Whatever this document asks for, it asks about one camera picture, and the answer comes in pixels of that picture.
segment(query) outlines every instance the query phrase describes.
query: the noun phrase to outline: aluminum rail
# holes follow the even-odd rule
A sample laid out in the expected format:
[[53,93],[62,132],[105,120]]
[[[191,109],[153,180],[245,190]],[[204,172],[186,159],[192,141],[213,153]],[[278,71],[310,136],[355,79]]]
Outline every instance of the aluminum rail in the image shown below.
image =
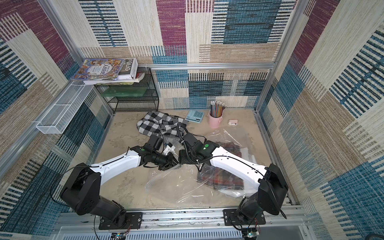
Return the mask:
[[81,53],[80,49],[76,46],[75,42],[69,35],[68,31],[65,29],[64,25],[61,23],[61,20],[57,14],[57,9],[50,0],[37,0],[41,8],[48,16],[48,19],[51,20],[53,27],[56,29],[60,35],[62,41],[68,48],[68,51],[71,53],[72,57],[75,59],[77,64],[81,66],[84,61],[84,56]]
[[151,70],[206,70],[206,69],[272,69],[273,62],[267,63],[178,63],[178,64],[139,64],[140,68]]
[[[268,152],[269,158],[271,159],[273,164],[278,166],[280,169],[284,169],[284,166],[282,166],[280,164],[281,161],[278,159],[278,155],[275,153],[275,150],[272,147],[271,140],[269,139],[269,135],[267,133],[267,130],[265,129],[265,126],[263,124],[263,121],[262,121],[259,113],[254,112],[253,114],[255,116],[256,123],[259,126],[259,130],[260,130],[260,133],[262,135],[262,138],[263,138],[263,141],[265,144],[265,148]],[[289,179],[289,177],[285,174],[285,171],[283,170],[282,172],[283,172],[284,178]],[[287,195],[288,195],[289,200],[291,201],[291,204],[296,205],[298,200],[294,197],[294,195],[292,194],[292,191],[290,189],[288,189]]]
[[300,18],[303,16],[303,12],[304,12],[306,6],[308,5],[308,2],[309,2],[309,0],[300,0],[299,4],[297,6],[297,9],[296,9],[294,16],[292,18],[292,22],[288,27],[287,34],[286,34],[286,36],[285,36],[285,38],[281,44],[281,47],[280,47],[278,54],[276,56],[276,61],[275,61],[276,65],[272,69],[272,71],[270,71],[270,73],[268,74],[266,81],[265,81],[265,84],[263,86],[262,92],[261,92],[259,99],[257,101],[256,108],[255,108],[257,112],[260,110],[260,108],[261,108],[261,106],[265,100],[265,97],[266,97],[266,95],[269,91],[269,88],[273,82],[273,79],[275,77],[275,73],[280,66],[280,60],[286,54],[286,50],[287,50],[287,48],[288,48],[288,46],[291,43],[291,40],[293,38],[293,32],[295,31],[296,25],[298,24]]
[[[57,93],[57,95],[52,98],[52,100],[47,104],[45,109],[35,118],[34,121],[31,122],[31,124],[24,130],[24,132],[19,136],[19,138],[7,149],[7,151],[0,157],[0,179],[4,177],[6,172],[14,165],[14,163],[17,161],[17,159],[20,157],[20,155],[28,148],[29,144],[33,141],[33,139],[37,136],[37,134],[40,132],[36,126],[41,121],[43,116],[53,107],[53,105],[58,101],[58,99],[64,94],[64,92],[71,86],[72,81],[68,81],[67,85],[64,86],[61,91]],[[109,105],[106,102],[103,102],[108,113],[113,116],[113,112]],[[105,139],[105,135],[108,132],[108,129],[110,127],[110,122],[112,120],[109,120],[109,123],[107,125],[106,130],[104,131],[104,134],[102,136],[102,140]],[[101,145],[103,142],[101,141],[99,143],[99,146],[97,147],[97,153],[99,152]]]
[[[225,226],[223,209],[236,209],[234,207],[207,207],[207,208],[187,208],[187,209],[128,209],[127,212],[142,212],[142,220],[140,229],[132,229],[132,231],[143,230],[181,230],[191,228],[233,228]],[[283,205],[281,207],[288,219],[284,219],[282,215],[271,215],[264,212],[264,227],[272,226],[304,226],[309,225],[308,219],[301,205]],[[61,213],[54,227],[54,232],[58,231],[77,231],[83,232],[91,230],[93,227],[94,215],[84,214],[77,215],[74,212]],[[99,217],[96,217],[95,225],[99,225]],[[107,230],[104,232],[114,232],[116,230]]]

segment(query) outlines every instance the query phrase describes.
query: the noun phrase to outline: book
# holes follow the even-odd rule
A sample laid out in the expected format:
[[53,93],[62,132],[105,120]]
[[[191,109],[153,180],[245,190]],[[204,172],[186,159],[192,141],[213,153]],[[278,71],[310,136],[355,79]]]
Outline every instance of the book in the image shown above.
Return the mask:
[[124,65],[124,59],[86,58],[72,80],[114,79]]
[[137,66],[138,63],[136,58],[126,58],[116,80],[135,79]]
[[145,76],[145,73],[137,73],[134,79],[125,79],[125,80],[91,80],[83,81],[85,85],[94,85],[94,84],[119,84],[119,85],[132,85],[134,83],[139,83]]

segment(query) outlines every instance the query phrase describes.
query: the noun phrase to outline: calculator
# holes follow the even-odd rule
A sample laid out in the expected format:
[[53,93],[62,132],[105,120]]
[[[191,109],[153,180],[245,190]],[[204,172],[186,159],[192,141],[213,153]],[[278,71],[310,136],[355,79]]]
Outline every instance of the calculator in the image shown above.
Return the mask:
[[200,123],[203,120],[204,113],[196,110],[189,110],[187,117],[185,118],[187,121],[198,122]]

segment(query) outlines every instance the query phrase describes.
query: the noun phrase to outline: pink pencil cup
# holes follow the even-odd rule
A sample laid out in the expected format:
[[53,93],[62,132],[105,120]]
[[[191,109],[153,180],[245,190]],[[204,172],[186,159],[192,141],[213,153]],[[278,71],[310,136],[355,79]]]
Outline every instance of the pink pencil cup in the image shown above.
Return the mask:
[[220,122],[223,120],[223,115],[219,118],[214,118],[211,116],[211,111],[208,113],[208,124],[211,128],[218,128],[220,127]]

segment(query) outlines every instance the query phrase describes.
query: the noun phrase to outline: black and white checkered cloth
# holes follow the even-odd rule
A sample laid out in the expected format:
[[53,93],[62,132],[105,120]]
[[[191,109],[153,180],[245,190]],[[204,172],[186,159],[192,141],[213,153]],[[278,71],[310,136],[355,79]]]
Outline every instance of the black and white checkered cloth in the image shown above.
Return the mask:
[[169,115],[161,112],[148,112],[143,119],[137,122],[139,133],[151,136],[153,133],[164,136],[177,137],[176,125],[181,122],[187,126],[188,121],[178,116]]

